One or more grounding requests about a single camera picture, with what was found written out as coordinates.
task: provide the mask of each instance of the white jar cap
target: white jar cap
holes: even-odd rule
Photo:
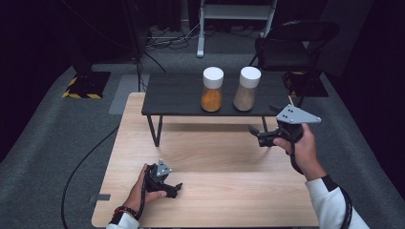
[[[241,69],[241,77],[239,82],[245,88],[256,88],[259,85],[260,76],[262,73],[254,67],[244,67]]]
[[[224,72],[217,67],[209,67],[203,71],[203,85],[209,89],[218,89],[223,85]]]

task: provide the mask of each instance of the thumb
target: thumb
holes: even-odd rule
[[[289,141],[287,141],[283,138],[277,137],[277,138],[273,139],[273,143],[274,143],[274,145],[279,146],[279,147],[283,148],[285,151],[291,153],[291,144],[289,143]]]
[[[152,193],[147,193],[145,197],[145,202],[150,202],[158,198],[165,198],[167,193],[165,191],[157,191]]]

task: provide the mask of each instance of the beaded bracelet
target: beaded bracelet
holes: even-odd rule
[[[132,210],[129,207],[125,207],[125,206],[119,206],[118,208],[116,208],[116,210],[114,211],[114,216],[116,215],[116,213],[118,212],[125,212],[128,213],[131,217],[135,218],[135,216],[137,215],[137,212]]]

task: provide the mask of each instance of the black tabletop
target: black tabletop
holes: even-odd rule
[[[239,86],[239,74],[225,74],[222,85],[223,105],[217,112],[201,107],[203,73],[152,73],[143,102],[143,115],[193,116],[275,116],[268,105],[283,109],[289,104],[288,92],[280,74],[262,73],[253,108],[241,112],[233,105]]]

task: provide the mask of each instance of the glass jar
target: glass jar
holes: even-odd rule
[[[233,99],[233,105],[239,111],[246,112],[253,108],[256,88],[262,73],[254,67],[244,67],[239,78],[239,87]]]
[[[223,103],[221,87],[224,72],[216,67],[209,67],[203,71],[202,108],[208,112],[220,110]]]

